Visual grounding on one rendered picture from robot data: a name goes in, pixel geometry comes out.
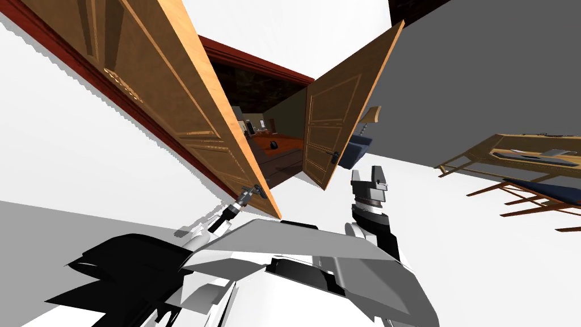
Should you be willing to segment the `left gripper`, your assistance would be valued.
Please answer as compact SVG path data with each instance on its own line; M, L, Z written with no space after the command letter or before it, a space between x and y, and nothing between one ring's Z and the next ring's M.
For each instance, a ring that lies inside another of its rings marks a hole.
M241 194L238 196L236 203L238 206L243 207L246 206L248 204L248 202L250 201L250 198L252 197L253 194L257 194L258 191L255 187L242 187L242 192Z

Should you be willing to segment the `wooden desk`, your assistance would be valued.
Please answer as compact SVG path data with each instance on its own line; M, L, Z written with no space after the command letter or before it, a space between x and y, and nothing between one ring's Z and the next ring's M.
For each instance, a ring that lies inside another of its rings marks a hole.
M541 173L534 182L556 177L581 179L581 137L547 136L545 134L494 134L465 152L434 168L444 177L458 171L508 178L508 174L495 174L471 169L474 164L498 166Z

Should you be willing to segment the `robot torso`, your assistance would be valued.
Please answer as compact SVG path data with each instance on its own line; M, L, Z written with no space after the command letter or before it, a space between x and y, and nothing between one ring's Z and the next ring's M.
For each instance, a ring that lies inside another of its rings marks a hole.
M414 273L367 232L257 219L189 247L175 327L440 327Z

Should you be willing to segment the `small wooden door leaf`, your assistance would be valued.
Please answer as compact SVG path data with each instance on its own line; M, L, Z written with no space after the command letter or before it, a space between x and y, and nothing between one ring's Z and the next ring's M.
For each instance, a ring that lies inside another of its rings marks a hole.
M326 151L342 156L404 26L396 23L306 88L303 171L321 189L339 163L331 165Z

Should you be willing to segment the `large wooden door leaf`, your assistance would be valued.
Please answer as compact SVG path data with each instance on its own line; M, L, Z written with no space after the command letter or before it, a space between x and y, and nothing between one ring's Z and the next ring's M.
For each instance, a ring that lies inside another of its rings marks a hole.
M182 0L21 0L230 189L280 211Z

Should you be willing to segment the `wooden chair with blue seat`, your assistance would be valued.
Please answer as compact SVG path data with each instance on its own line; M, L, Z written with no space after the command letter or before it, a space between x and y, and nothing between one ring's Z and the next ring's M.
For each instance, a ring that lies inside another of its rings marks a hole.
M501 215L502 217L549 211L574 215L573 212L569 211L571 208L581 210L581 189L524 181L521 179L504 178L503 182L469 193L468 196L475 196L496 189L503 190L519 198L518 200L506 203L505 205L507 206L521 203L533 203L536 205L536 208L505 213Z

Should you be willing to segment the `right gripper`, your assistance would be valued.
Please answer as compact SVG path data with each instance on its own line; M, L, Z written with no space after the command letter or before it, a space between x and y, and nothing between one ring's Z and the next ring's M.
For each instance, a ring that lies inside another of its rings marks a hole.
M386 202L388 190L384 171L381 166L372 166L372 181L362 181L358 170L352 170L351 185L356 202Z

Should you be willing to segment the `tan floor lamp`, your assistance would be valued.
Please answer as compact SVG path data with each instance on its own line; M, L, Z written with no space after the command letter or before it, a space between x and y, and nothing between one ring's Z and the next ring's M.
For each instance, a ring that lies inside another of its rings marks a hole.
M380 114L382 107L381 106L374 106L369 108L369 110L366 112L366 114L359 120L360 124L363 124L363 127L359 133L359 136L362 136L367 125L370 123L377 123L378 122L378 116Z

